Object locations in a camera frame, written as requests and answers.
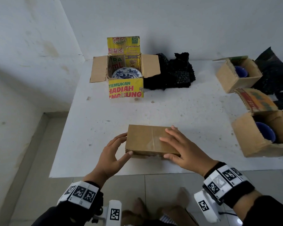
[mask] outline plate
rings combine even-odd
[[[142,77],[142,74],[137,69],[130,67],[119,68],[112,75],[112,78],[116,79],[129,79],[140,77]]]

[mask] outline white table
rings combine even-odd
[[[226,97],[215,77],[218,63],[191,61],[196,81],[190,88],[145,90],[144,98],[109,99],[108,83],[89,83],[92,61],[81,69],[72,106],[50,177],[81,177],[93,170],[103,147],[124,133],[129,124],[177,126],[210,157],[238,170],[283,169],[283,157],[245,158],[222,100]],[[125,144],[117,159],[125,153]],[[117,175],[188,173],[167,160],[130,159]]]

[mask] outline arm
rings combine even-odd
[[[165,154],[164,158],[203,177],[218,163],[218,161],[205,154],[195,143],[186,138],[176,127],[172,126],[171,129],[166,129],[166,132],[171,136],[161,137],[160,140],[173,146],[181,154],[181,157]],[[281,216],[283,215],[283,205],[281,203],[269,196],[262,196],[256,190],[242,196],[233,207],[237,216],[242,221],[245,220],[244,225],[246,225],[246,222],[253,223],[256,221],[260,221],[261,224],[264,221],[269,223],[272,217],[278,219],[277,215],[272,213],[274,209],[279,209],[279,213],[282,212]]]
[[[111,140],[104,147],[99,161],[94,170],[87,174],[83,181],[94,184],[101,189],[104,183],[113,175],[115,175],[124,164],[131,158],[132,151],[124,154],[119,160],[115,158],[115,154],[119,146],[127,140],[127,133],[123,133]],[[33,226],[41,225],[84,225],[86,222],[75,219],[71,214],[75,212],[78,205],[64,201],[57,206],[49,208],[34,223]]]

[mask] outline person's left hand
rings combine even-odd
[[[115,175],[128,160],[133,152],[127,152],[119,160],[115,158],[115,154],[119,146],[127,140],[127,133],[114,137],[106,147],[104,147],[99,161],[94,170],[83,178],[83,181],[93,181],[101,188],[106,180]]]

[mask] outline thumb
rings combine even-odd
[[[182,159],[179,158],[178,156],[173,155],[173,154],[170,154],[170,153],[165,154],[165,155],[164,155],[164,158],[173,161],[173,162],[176,163],[177,165],[179,165],[179,164],[181,163],[181,160],[182,160]]]
[[[119,169],[121,169],[125,165],[125,163],[128,162],[132,154],[133,154],[133,151],[129,151],[126,154],[124,154],[119,160],[117,160],[119,164]]]

